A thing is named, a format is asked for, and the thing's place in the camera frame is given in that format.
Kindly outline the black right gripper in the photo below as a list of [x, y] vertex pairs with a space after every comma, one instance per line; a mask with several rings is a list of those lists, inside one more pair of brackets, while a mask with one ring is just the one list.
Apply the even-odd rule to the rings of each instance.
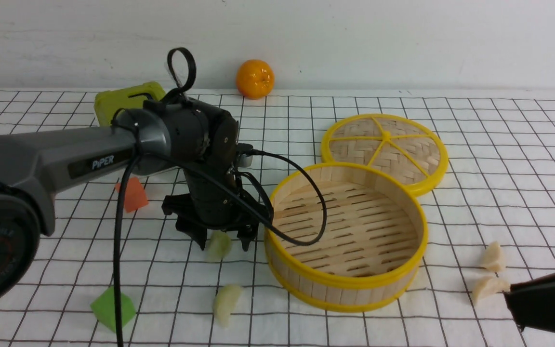
[[531, 328], [555, 333], [555, 273], [512, 284], [503, 296], [520, 331]]

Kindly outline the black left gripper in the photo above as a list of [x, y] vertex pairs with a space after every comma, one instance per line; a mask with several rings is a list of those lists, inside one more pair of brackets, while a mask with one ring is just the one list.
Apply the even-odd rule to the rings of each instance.
[[240, 200], [243, 200], [256, 213], [250, 213], [242, 207], [231, 195], [212, 184], [202, 175], [183, 169], [188, 193], [183, 195], [165, 196], [161, 210], [165, 215], [177, 215], [179, 220], [189, 222], [193, 227], [177, 227], [177, 230], [186, 234], [205, 250], [208, 231], [207, 228], [238, 227], [237, 238], [244, 251], [248, 251], [251, 242], [256, 240], [259, 226], [249, 226], [260, 222], [258, 216], [271, 220], [271, 209], [262, 205], [251, 193], [244, 189], [242, 173], [225, 172], [223, 175], [215, 172], [205, 172], [215, 181], [228, 188]]

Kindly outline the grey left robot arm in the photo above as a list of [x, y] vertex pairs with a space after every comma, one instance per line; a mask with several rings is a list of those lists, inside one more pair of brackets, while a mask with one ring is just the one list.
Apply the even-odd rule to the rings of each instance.
[[148, 176], [184, 164], [188, 193], [165, 196], [165, 215], [177, 230], [205, 247], [208, 230], [237, 231], [248, 250], [260, 218], [272, 211], [234, 176], [251, 164], [251, 145], [238, 144], [238, 122], [227, 110], [196, 99], [145, 100], [120, 109], [110, 127], [0, 135], [0, 297], [33, 261], [42, 235], [55, 231], [54, 199], [143, 158], [133, 174]]

